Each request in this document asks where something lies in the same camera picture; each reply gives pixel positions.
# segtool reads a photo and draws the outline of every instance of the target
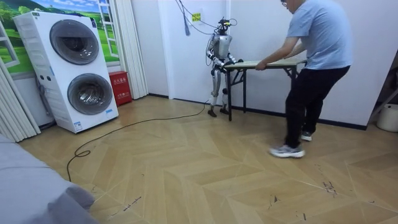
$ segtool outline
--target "humanoid robot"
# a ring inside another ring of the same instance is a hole
[[[206,56],[211,59],[213,69],[211,75],[213,76],[213,91],[209,99],[210,110],[208,114],[212,117],[217,117],[214,113],[214,107],[217,103],[218,92],[220,91],[221,85],[221,74],[226,75],[224,66],[235,64],[236,62],[243,62],[243,60],[236,61],[236,59],[229,52],[229,45],[232,41],[232,36],[228,35],[226,31],[231,26],[229,20],[222,19],[218,22],[221,24],[215,33],[210,37],[210,43],[206,50]],[[223,89],[223,107],[220,109],[221,113],[228,114],[228,91],[226,88]]]

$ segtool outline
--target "washing machine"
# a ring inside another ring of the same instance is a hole
[[[28,12],[14,22],[60,127],[78,133],[118,116],[93,19]]]

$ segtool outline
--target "green landscape painting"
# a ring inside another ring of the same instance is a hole
[[[33,72],[27,52],[18,34],[16,25],[12,18],[29,11],[43,11],[60,14],[81,14],[93,18],[97,23],[99,38],[106,62],[117,62],[117,57],[111,56],[108,41],[106,40],[105,28],[108,31],[109,38],[114,38],[111,26],[104,27],[98,8],[97,0],[0,0],[0,20],[6,30],[11,44],[18,56],[20,64],[8,68],[10,73]],[[104,20],[109,21],[109,12],[107,7],[103,7]],[[112,51],[117,54],[116,43],[111,42]],[[6,63],[11,60],[7,48],[0,44],[0,57]]]

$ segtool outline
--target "white curtain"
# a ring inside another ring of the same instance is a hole
[[[0,60],[0,133],[19,142],[40,133],[4,62]]]
[[[132,3],[130,0],[110,0],[109,3],[113,15],[121,68],[128,72],[132,97],[138,99],[148,95],[148,87]]]

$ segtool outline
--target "fire extinguisher box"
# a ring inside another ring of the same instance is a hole
[[[112,83],[113,95],[116,105],[120,106],[132,101],[127,72],[111,72],[109,74]]]

